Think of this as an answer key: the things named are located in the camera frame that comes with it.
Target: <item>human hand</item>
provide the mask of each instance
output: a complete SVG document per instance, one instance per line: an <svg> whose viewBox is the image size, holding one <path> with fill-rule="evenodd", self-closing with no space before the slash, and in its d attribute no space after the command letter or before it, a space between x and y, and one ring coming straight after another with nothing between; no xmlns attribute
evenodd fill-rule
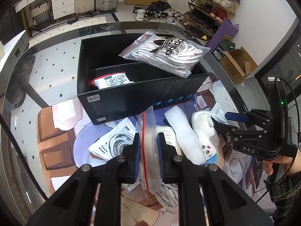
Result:
<svg viewBox="0 0 301 226"><path fill-rule="evenodd" d="M283 156L283 155L277 155L276 159L273 161L263 161L263 169L267 173L267 175L272 175L273 174L273 163L278 163L278 164L284 164L285 168L287 171L293 161L293 158ZM298 173L301 171L301 153L298 150L296 159L294 161L294 164L292 165L291 169L288 171L288 175L292 175L294 173Z"/></svg>
<svg viewBox="0 0 301 226"><path fill-rule="evenodd" d="M148 226L148 223L142 220L139 223L137 223L135 226Z"/></svg>

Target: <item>open black box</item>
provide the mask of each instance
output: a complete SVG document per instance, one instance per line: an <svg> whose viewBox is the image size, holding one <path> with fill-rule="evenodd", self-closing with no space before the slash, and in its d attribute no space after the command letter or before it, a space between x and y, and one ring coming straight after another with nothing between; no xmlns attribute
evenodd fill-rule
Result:
<svg viewBox="0 0 301 226"><path fill-rule="evenodd" d="M209 76L200 64L184 79L146 63L120 57L119 54L141 35L115 34L82 40L77 96L94 125L138 115L151 105L160 109L185 102ZM135 83L105 89L90 84L96 77L117 72L125 72Z"/></svg>

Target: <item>metal screw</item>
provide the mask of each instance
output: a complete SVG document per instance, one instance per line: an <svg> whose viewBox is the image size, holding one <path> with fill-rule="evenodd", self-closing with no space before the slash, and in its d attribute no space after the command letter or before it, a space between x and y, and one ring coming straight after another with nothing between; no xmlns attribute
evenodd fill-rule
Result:
<svg viewBox="0 0 301 226"><path fill-rule="evenodd" d="M117 156L117 161L123 162L123 161L125 161L125 157L123 155L119 155L119 156Z"/></svg>
<svg viewBox="0 0 301 226"><path fill-rule="evenodd" d="M82 165L82 167L80 169L82 169L82 171L87 172L90 170L90 165L89 164L84 164Z"/></svg>
<svg viewBox="0 0 301 226"><path fill-rule="evenodd" d="M176 161L176 162L180 162L180 161L183 160L183 157L180 156L180 155L175 155L175 156L173 157L173 160Z"/></svg>
<svg viewBox="0 0 301 226"><path fill-rule="evenodd" d="M217 171L217 169L218 169L218 166L217 165L215 165L215 164L210 164L209 165L209 169L211 170L211 171Z"/></svg>

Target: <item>finger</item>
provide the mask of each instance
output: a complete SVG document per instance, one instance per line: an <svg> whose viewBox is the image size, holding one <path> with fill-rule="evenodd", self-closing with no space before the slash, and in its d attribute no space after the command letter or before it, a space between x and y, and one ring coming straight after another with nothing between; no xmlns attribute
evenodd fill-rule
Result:
<svg viewBox="0 0 301 226"><path fill-rule="evenodd" d="M268 167L266 164L263 165L265 173L269 176L273 174L273 167Z"/></svg>
<svg viewBox="0 0 301 226"><path fill-rule="evenodd" d="M137 223L135 226L148 226L148 223L142 220L139 223Z"/></svg>
<svg viewBox="0 0 301 226"><path fill-rule="evenodd" d="M267 165L268 167L272 167L273 166L273 162L272 161L263 161L263 163L265 165Z"/></svg>
<svg viewBox="0 0 301 226"><path fill-rule="evenodd" d="M274 163L279 164L291 164L293 159L284 155L277 155L276 159L273 160Z"/></svg>

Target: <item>glass table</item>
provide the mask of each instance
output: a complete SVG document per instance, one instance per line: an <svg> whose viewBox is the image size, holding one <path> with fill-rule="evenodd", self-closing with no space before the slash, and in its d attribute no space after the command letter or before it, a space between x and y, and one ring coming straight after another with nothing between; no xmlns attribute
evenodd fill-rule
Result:
<svg viewBox="0 0 301 226"><path fill-rule="evenodd" d="M172 34L177 38L198 42L188 31L176 25L115 22L80 28L49 38L27 49L17 61L8 82L1 113L33 175L48 197L82 164L104 163L89 154L89 142L95 142L120 121L94 126L77 99L81 40L146 31ZM216 102L225 113L248 111L237 88L210 53L205 54L199 63L210 76L189 101L179 105L189 120L193 112L211 109ZM58 109L62 110L62 106L72 106L77 110L77 114L73 124L64 124L60 129L55 128L55 116L59 115ZM164 112L167 109L155 111L157 124L166 124ZM135 116L129 118L135 125ZM255 126L245 126L243 123L236 125L242 130L255 130ZM219 138L219 167L249 196L258 199L264 193L264 190L259 190L264 188L263 179L266 179L262 162L234 151L228 137L220 134ZM3 184L0 191L5 194L5 202L15 217L25 224L45 201L30 180L3 129L0 160L0 177ZM137 211L127 212L133 222L138 220L136 214L141 207L147 211L143 219L149 225L171 225L175 222L177 211L162 208L151 193L138 187L135 190L136 192L122 192L124 210L126 211L127 206L137 208ZM267 213L271 214L274 211L268 194L260 206Z"/></svg>

